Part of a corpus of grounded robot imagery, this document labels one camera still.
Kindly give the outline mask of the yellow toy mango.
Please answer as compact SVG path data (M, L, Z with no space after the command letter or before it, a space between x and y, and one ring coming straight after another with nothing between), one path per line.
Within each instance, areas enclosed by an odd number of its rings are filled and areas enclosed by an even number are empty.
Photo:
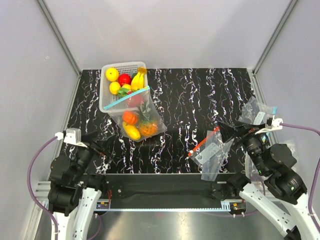
M134 125L128 124L123 121L122 127L130 139L137 141L141 138L141 134L139 130Z

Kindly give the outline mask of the orange toy tangerine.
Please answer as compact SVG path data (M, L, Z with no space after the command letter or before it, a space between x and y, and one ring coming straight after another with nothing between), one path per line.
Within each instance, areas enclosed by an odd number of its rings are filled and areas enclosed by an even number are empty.
M135 125L139 117L135 112L126 110L122 115L122 120L129 125Z

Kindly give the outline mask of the white plastic fruit basket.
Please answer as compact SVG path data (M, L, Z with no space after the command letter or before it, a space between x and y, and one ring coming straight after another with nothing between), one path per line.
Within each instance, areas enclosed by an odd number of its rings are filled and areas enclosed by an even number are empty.
M106 71L109 68L115 68L119 75L128 74L132 76L138 72L138 68L147 68L146 64L142 61L121 62L104 65L101 69L100 81L99 81L99 110L102 113L106 113L104 107L117 101L119 97L110 92L109 87L111 82L107 80Z

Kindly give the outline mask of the teal zipper clear bag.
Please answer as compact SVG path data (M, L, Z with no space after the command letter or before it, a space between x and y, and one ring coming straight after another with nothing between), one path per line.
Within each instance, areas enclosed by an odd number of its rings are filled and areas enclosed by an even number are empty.
M125 137L140 142L167 130L154 105L149 86L132 93L125 89L119 92L124 93L124 96L103 107L103 110Z

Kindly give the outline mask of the toy pineapple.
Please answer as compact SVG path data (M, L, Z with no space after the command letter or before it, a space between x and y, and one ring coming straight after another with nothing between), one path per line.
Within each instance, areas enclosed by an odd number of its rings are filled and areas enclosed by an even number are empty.
M146 104L138 107L138 129L143 137L154 136L158 132L158 121L152 109Z

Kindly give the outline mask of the red toy apple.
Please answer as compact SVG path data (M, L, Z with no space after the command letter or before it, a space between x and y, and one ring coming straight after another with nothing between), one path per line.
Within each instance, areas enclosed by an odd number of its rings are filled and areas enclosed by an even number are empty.
M125 84L131 85L132 78L129 74L123 73L118 77L118 83L123 86Z

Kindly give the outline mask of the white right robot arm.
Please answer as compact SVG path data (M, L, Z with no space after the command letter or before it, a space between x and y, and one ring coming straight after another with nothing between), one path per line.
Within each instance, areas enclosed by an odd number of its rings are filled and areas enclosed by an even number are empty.
M241 122L229 125L219 122L223 143L237 138L236 145L242 145L261 177L265 177L267 190L278 199L287 211L281 210L265 195L259 192L252 181L243 173L232 175L221 187L226 197L242 198L265 216L285 240L318 240L320 220L313 211L313 196L320 168L317 166L311 189L292 167L297 163L286 144L268 145L267 133L282 130L293 125L281 118L268 118L260 125Z

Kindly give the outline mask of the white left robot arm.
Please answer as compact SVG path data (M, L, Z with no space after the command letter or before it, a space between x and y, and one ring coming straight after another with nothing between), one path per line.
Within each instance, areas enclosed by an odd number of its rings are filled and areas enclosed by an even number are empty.
M95 157L111 156L115 136L99 140L96 132L83 135L79 128L68 128L55 138L76 147L76 152L73 159L61 154L50 165L51 239L84 240L99 198L112 198L106 176L86 171Z

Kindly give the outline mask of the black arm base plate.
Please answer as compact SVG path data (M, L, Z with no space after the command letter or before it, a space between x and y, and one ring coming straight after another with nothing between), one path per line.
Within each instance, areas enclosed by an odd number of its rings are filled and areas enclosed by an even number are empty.
M111 208L220 207L213 197L214 184L224 184L234 173L220 173L215 181L199 173L106 174Z

